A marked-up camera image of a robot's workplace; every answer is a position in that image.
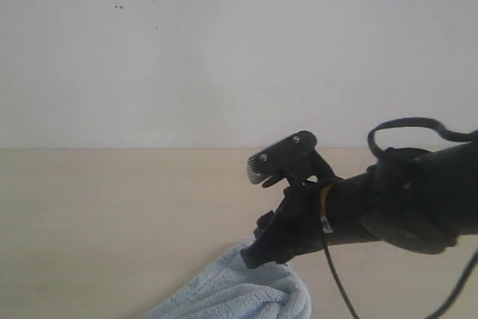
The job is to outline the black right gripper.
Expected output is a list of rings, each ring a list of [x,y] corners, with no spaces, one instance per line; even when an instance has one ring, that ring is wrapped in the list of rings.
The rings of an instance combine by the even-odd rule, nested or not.
[[[321,251],[323,228],[316,187],[285,188],[279,207],[257,219],[254,236],[254,242],[240,251],[248,269],[285,264],[296,256]]]

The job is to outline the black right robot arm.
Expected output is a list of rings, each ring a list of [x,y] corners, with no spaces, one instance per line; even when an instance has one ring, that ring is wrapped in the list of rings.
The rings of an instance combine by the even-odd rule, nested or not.
[[[407,162],[380,161],[348,179],[325,178],[285,189],[257,222],[240,254],[249,269],[283,264],[328,245],[383,241],[436,255],[477,233],[477,148],[400,149]]]

